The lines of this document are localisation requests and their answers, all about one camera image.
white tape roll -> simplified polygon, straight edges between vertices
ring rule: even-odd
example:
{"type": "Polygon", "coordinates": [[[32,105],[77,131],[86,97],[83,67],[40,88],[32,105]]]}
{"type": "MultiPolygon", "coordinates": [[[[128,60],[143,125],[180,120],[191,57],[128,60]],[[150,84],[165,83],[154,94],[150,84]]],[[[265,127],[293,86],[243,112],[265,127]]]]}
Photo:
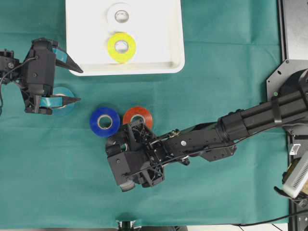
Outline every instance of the white tape roll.
{"type": "Polygon", "coordinates": [[[131,6],[126,3],[112,5],[107,13],[107,21],[111,28],[119,32],[127,32],[131,28],[134,15],[131,6]]]}

yellow tape roll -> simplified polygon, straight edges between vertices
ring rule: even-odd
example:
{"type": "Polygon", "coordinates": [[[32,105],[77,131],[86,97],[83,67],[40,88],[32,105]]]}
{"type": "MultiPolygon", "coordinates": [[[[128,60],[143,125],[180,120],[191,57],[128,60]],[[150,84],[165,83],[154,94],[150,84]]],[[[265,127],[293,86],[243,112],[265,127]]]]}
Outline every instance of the yellow tape roll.
{"type": "Polygon", "coordinates": [[[108,40],[108,53],[115,61],[124,64],[136,53],[136,42],[126,33],[116,33],[108,40]]]}

green fabric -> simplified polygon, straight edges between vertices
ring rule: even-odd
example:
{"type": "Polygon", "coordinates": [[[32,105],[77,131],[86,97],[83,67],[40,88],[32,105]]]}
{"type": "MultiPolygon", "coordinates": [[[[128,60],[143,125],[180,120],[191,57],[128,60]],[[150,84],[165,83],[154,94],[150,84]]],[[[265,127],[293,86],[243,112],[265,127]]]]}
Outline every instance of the green fabric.
{"type": "MultiPolygon", "coordinates": [[[[64,0],[2,1],[1,8],[1,47],[16,57],[23,59],[39,37],[65,49],[64,0]]],[[[115,227],[117,219],[249,223],[288,213],[287,200],[273,190],[287,167],[281,129],[239,144],[234,157],[169,165],[166,180],[153,188],[122,193],[117,187],[106,139],[89,128],[92,111],[109,106],[123,115],[144,106],[156,134],[216,121],[266,100],[265,80],[281,62],[276,0],[183,0],[182,12],[180,73],[76,77],[57,68],[55,86],[82,98],[65,117],[25,114],[19,89],[2,87],[0,228],[115,227]]]]}

screw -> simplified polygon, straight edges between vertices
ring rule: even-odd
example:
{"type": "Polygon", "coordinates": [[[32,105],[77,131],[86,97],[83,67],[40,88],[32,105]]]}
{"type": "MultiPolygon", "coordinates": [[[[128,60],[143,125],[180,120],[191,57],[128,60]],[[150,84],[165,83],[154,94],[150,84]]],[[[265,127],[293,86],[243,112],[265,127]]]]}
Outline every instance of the screw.
{"type": "Polygon", "coordinates": [[[13,69],[13,68],[14,68],[14,64],[13,64],[13,63],[9,63],[9,64],[8,64],[8,67],[9,67],[10,69],[13,69]]]}

white tray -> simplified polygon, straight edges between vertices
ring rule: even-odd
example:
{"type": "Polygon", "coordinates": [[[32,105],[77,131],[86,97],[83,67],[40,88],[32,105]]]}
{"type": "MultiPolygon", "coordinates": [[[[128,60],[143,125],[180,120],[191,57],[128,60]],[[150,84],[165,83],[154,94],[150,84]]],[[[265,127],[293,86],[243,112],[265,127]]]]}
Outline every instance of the white tray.
{"type": "Polygon", "coordinates": [[[176,73],[185,64],[180,0],[66,0],[67,52],[84,71],[77,76],[176,73]],[[116,3],[133,10],[127,29],[137,51],[126,64],[108,54],[107,42],[118,32],[107,22],[116,3]]]}

